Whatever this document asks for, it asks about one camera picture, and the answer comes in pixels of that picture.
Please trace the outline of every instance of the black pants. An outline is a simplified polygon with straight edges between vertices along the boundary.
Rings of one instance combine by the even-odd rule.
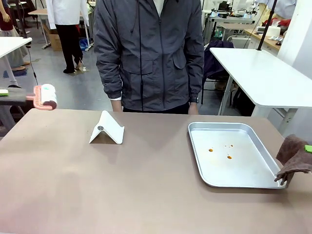
[[[177,106],[173,109],[166,111],[135,111],[128,108],[123,108],[124,112],[137,112],[137,113],[159,113],[159,114],[182,114],[187,115],[189,113],[190,104],[187,102],[184,105]]]
[[[79,45],[79,31],[76,25],[56,25],[60,43],[62,44],[62,50],[66,62],[66,69],[68,71],[74,71],[74,63],[78,64],[80,59],[82,60],[82,51]]]

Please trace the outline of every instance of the white folded stand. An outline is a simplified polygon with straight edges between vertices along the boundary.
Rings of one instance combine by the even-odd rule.
[[[89,144],[102,131],[117,144],[122,144],[124,130],[125,127],[120,127],[116,120],[114,120],[114,118],[107,111],[103,111],[101,117],[99,118],[99,122],[94,127]]]

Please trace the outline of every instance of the person in gray jacket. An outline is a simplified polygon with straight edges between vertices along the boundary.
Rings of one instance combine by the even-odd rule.
[[[114,111],[198,114],[200,0],[97,0],[94,37]]]

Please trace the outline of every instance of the cardboard box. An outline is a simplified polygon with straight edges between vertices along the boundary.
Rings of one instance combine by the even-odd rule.
[[[43,24],[43,28],[50,39],[53,51],[62,51],[62,45],[60,43],[58,31],[56,29],[49,29],[45,24]]]

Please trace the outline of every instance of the metal tray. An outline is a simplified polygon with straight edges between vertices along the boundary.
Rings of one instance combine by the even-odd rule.
[[[286,187],[279,181],[274,182],[280,169],[250,126],[194,122],[189,125],[189,134],[199,173],[208,185],[263,189]]]

